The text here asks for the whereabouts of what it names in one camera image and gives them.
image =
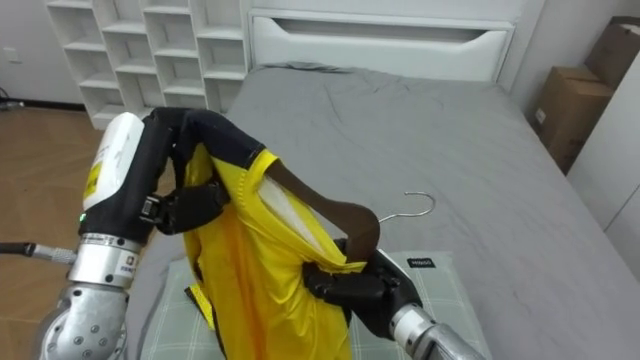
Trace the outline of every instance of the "label tag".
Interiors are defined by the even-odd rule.
[[[130,251],[122,251],[120,258],[116,264],[116,270],[114,271],[117,276],[124,276],[126,278],[133,278],[138,267],[138,255]]]
[[[542,109],[538,108],[538,110],[536,111],[536,120],[538,120],[538,122],[542,124],[546,118],[547,114],[545,114]]]
[[[431,258],[412,258],[407,259],[410,268],[435,268],[436,264],[433,263]]]
[[[89,171],[89,178],[87,179],[87,187],[84,189],[83,199],[91,196],[96,192],[98,187],[98,177],[100,176],[100,169],[102,169],[102,161],[99,161]]]

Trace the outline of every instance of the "cardboard box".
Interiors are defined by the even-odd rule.
[[[614,17],[591,50],[585,65],[603,82],[618,88],[640,52],[640,18]]]
[[[540,140],[566,174],[591,135],[614,90],[584,68],[554,67],[535,113]]]

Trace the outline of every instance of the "white wall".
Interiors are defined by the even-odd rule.
[[[640,281],[640,56],[567,179]]]
[[[81,103],[44,0],[0,0],[0,86],[14,98]],[[10,64],[3,47],[18,50]]]
[[[616,213],[640,184],[638,94],[640,56],[636,57],[627,71],[567,175],[603,229],[611,224]]]

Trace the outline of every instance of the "white shelving unit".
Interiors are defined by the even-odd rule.
[[[180,106],[226,112],[248,71],[245,0],[45,0],[96,128]]]

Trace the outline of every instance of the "metal hanger hook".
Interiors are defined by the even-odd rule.
[[[382,219],[378,220],[378,223],[383,223],[384,221],[387,221],[389,219],[393,219],[395,217],[418,217],[418,216],[424,216],[429,214],[430,212],[433,211],[433,209],[436,208],[436,199],[431,196],[431,194],[427,194],[426,192],[422,192],[422,191],[405,191],[404,192],[405,195],[422,195],[425,197],[428,197],[429,199],[431,199],[431,208],[423,211],[423,212],[419,212],[419,213],[415,213],[415,214],[393,214],[393,215],[389,215],[387,217],[383,217]]]

